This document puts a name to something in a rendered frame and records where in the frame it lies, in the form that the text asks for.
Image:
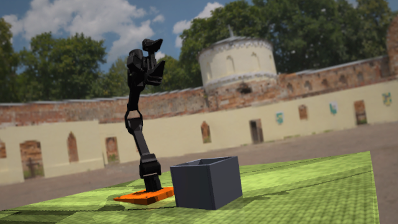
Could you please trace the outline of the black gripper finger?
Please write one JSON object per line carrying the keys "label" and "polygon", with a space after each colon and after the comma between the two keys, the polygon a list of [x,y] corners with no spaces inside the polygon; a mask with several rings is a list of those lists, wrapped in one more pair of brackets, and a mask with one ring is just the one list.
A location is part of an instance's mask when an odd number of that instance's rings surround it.
{"label": "black gripper finger", "polygon": [[146,40],[146,41],[145,41],[145,45],[146,45],[146,47],[149,47],[149,48],[151,47],[151,48],[154,48],[154,49],[159,50],[162,41],[163,41],[163,39],[157,39],[157,40],[155,40],[155,41]]}
{"label": "black gripper finger", "polygon": [[154,68],[147,70],[147,76],[149,78],[162,80],[164,65],[165,60],[160,61]]}

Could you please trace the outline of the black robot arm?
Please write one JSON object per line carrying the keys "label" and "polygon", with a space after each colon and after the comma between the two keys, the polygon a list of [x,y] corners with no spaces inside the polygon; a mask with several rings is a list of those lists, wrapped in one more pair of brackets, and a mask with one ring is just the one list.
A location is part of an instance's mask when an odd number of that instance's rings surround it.
{"label": "black robot arm", "polygon": [[[140,92],[144,90],[146,85],[144,82],[144,77],[140,76],[140,74],[144,73],[144,70],[141,68],[142,57],[142,50],[134,49],[129,52],[129,57],[127,58],[127,85],[130,89],[130,94],[129,102],[127,103],[127,111],[124,116],[124,122],[129,134],[133,135],[137,150],[141,157],[139,172],[141,179],[144,179],[145,182],[146,190],[144,192],[155,192],[164,188],[161,186],[158,176],[161,175],[161,165],[159,161],[157,161],[155,154],[151,154],[149,152],[146,141],[142,134],[143,118],[138,110],[139,95]],[[140,117],[127,119],[130,111],[134,110],[137,110]]]}

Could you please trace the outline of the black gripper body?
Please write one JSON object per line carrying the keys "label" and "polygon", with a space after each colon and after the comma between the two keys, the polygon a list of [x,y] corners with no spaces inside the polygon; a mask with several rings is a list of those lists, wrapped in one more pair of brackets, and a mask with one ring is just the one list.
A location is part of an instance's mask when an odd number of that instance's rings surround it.
{"label": "black gripper body", "polygon": [[140,74],[140,76],[144,77],[144,82],[147,85],[159,86],[162,83],[162,80],[149,78],[147,76],[147,70],[152,69],[157,65],[157,61],[155,59],[155,52],[157,52],[158,50],[151,47],[150,48],[146,47],[145,45],[146,40],[154,41],[150,39],[144,39],[142,41],[142,49],[148,51],[148,56],[142,57],[141,68],[144,70],[144,73]]}

